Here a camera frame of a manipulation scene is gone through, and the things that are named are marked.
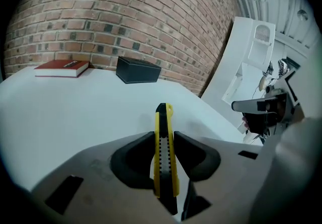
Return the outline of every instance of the white table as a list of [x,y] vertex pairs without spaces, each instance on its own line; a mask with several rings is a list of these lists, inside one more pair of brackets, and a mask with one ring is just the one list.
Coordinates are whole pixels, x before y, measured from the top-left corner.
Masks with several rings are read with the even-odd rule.
[[112,71],[37,78],[27,67],[0,84],[0,149],[14,182],[31,190],[88,147],[154,130],[159,103],[171,103],[174,131],[242,142],[243,135],[178,83],[124,84]]

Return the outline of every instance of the red book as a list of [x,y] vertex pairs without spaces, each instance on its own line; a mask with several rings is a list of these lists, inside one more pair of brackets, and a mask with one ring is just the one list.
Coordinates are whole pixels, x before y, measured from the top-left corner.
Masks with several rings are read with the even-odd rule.
[[52,60],[36,67],[37,77],[74,77],[77,78],[89,67],[88,61]]

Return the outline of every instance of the vent grille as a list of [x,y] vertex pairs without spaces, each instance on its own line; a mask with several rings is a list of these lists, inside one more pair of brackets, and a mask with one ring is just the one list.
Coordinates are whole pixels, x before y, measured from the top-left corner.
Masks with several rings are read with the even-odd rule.
[[256,27],[255,39],[269,42],[270,40],[270,29],[265,25],[259,25]]

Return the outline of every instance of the wire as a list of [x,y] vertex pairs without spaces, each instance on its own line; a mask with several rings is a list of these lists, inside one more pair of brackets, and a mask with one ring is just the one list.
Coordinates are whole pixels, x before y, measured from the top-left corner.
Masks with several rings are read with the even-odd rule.
[[256,89],[255,89],[255,91],[253,93],[252,99],[254,98],[254,95],[255,95],[255,92],[256,92],[257,88],[259,88],[259,86],[256,87]]

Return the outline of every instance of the yellow utility knife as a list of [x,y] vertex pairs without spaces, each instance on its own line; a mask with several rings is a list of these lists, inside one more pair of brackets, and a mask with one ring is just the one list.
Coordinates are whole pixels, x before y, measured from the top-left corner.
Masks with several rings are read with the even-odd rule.
[[177,213],[179,179],[173,140],[172,105],[161,103],[155,111],[154,193],[172,213]]

